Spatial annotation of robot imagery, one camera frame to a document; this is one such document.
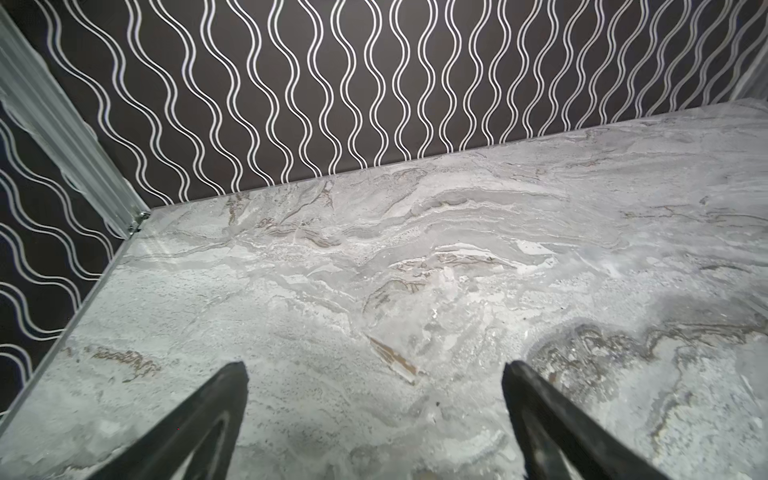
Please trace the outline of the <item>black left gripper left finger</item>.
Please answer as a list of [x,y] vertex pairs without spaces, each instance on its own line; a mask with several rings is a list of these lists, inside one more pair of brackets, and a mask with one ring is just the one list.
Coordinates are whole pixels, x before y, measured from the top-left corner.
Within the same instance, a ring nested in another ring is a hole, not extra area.
[[248,374],[242,362],[216,372],[93,479],[224,479],[244,418]]

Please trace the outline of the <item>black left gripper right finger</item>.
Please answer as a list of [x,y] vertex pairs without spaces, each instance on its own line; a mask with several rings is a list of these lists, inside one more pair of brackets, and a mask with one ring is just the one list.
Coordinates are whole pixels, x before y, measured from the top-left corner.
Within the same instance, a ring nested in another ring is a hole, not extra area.
[[502,391],[527,479],[665,479],[523,361],[507,363]]

